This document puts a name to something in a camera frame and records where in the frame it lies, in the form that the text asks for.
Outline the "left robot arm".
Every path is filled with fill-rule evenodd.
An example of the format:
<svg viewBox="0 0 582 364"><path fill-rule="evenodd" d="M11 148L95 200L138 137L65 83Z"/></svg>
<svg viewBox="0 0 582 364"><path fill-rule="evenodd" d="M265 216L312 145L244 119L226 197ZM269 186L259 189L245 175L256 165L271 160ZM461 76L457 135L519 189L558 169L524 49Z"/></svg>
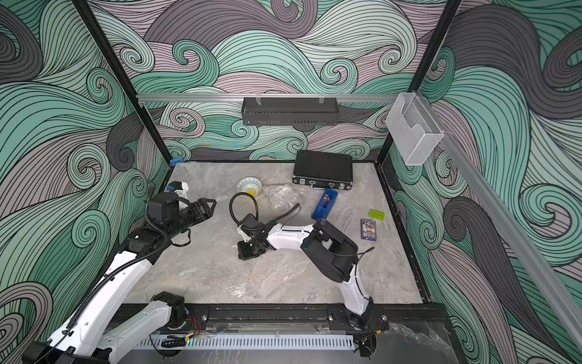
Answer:
<svg viewBox="0 0 582 364"><path fill-rule="evenodd" d="M163 291L144 309L108 332L106 329L133 287L172 247L175 236L209 220L216 201L195 202L174 191L154 195L146 204L143 227L129 233L99 282L72 316L45 342L24 351L25 363L117 363L154 331L180 330L189 312L184 298Z"/></svg>

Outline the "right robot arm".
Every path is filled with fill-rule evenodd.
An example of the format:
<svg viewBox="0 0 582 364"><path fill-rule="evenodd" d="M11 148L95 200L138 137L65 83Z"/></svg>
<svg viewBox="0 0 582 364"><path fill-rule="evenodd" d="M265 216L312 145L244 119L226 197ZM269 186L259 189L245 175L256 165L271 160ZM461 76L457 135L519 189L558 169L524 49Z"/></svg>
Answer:
<svg viewBox="0 0 582 364"><path fill-rule="evenodd" d="M239 259L254 259L268 250L303 252L326 278L339 285L350 325L360 330L368 325L374 301L359 281L359 262L364 254L329 221L319 219L306 226L276 221L263 224L248 214L237 230L242 237L237 244Z"/></svg>

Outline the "yellow patterned ceramic bowl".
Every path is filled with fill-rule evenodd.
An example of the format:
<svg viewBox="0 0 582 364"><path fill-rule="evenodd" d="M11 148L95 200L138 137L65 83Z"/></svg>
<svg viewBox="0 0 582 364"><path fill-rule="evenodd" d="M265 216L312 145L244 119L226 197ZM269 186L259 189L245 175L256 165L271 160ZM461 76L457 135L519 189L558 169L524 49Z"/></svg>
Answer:
<svg viewBox="0 0 582 364"><path fill-rule="evenodd" d="M256 177L244 177L237 183L236 191L256 197L262 192L262 182Z"/></svg>

